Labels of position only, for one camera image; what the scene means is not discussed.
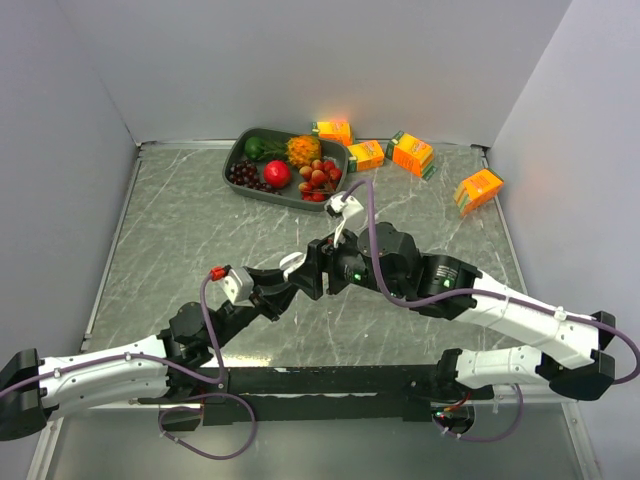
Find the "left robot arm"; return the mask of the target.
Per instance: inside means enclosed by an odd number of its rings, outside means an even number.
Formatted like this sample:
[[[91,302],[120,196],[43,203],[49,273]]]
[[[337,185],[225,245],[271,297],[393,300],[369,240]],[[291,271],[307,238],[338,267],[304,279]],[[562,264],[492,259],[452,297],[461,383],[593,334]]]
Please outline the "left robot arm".
[[[297,292],[278,269],[216,267],[202,281],[198,302],[183,305],[157,334],[76,356],[22,350],[1,371],[1,438],[21,439],[115,401],[184,402],[202,386],[223,390],[222,347],[259,316],[278,320]]]

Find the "white square charging case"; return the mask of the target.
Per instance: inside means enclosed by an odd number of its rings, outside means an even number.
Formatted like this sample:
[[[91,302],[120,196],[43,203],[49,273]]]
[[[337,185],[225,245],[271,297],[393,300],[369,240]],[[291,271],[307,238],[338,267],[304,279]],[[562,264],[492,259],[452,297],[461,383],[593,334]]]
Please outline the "white square charging case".
[[[305,260],[306,254],[303,252],[293,252],[281,259],[279,268],[282,271],[284,280],[287,281],[289,275],[302,266]]]

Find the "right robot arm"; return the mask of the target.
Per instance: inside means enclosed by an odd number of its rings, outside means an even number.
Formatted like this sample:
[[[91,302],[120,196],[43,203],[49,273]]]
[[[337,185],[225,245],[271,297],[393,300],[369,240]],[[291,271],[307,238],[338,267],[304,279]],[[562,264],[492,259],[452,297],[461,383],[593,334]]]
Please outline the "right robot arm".
[[[449,349],[436,383],[448,398],[499,384],[546,385],[566,398],[599,399],[615,380],[605,349],[614,326],[606,312],[594,318],[564,312],[523,295],[476,267],[443,254],[419,251],[413,237],[388,223],[356,235],[314,240],[305,252],[283,258],[286,281],[309,298],[335,295],[349,285],[387,290],[399,307],[420,315],[476,325],[518,341],[492,351]]]

